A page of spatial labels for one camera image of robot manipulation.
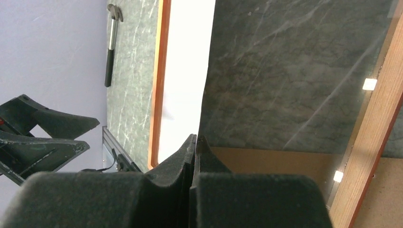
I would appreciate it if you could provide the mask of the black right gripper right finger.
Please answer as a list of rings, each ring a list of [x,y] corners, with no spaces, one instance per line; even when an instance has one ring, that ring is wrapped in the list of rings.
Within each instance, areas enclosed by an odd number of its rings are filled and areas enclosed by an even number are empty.
[[[297,174],[235,174],[196,141],[189,190],[191,228],[330,228],[316,183]]]

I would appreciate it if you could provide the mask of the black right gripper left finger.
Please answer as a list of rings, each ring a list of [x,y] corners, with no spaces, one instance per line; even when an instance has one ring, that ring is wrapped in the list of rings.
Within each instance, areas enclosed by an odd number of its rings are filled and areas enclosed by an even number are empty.
[[[3,228],[187,228],[194,134],[146,172],[40,172],[22,185]]]

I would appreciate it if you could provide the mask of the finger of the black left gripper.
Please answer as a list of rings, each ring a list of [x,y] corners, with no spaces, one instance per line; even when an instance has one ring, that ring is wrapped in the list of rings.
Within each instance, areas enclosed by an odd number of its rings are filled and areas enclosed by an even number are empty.
[[[57,171],[90,149],[85,141],[0,132],[0,172],[19,186],[41,171]]]
[[[38,125],[52,138],[74,140],[99,124],[93,117],[49,109],[25,94],[0,106],[0,129],[16,135],[32,137],[30,131]]]

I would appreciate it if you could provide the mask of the wooden picture frame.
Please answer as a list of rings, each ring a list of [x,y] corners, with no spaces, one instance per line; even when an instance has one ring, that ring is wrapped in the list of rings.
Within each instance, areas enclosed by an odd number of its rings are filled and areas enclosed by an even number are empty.
[[[402,104],[402,1],[215,2],[196,135],[211,149],[340,154],[325,203],[335,228],[351,227]],[[163,87],[150,168],[159,164]]]

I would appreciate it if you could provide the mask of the glossy mountain landscape photo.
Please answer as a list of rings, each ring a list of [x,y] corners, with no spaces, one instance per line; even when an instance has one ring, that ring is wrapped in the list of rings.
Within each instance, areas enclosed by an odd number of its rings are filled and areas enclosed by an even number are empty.
[[[158,162],[199,131],[214,0],[173,0],[163,87]]]

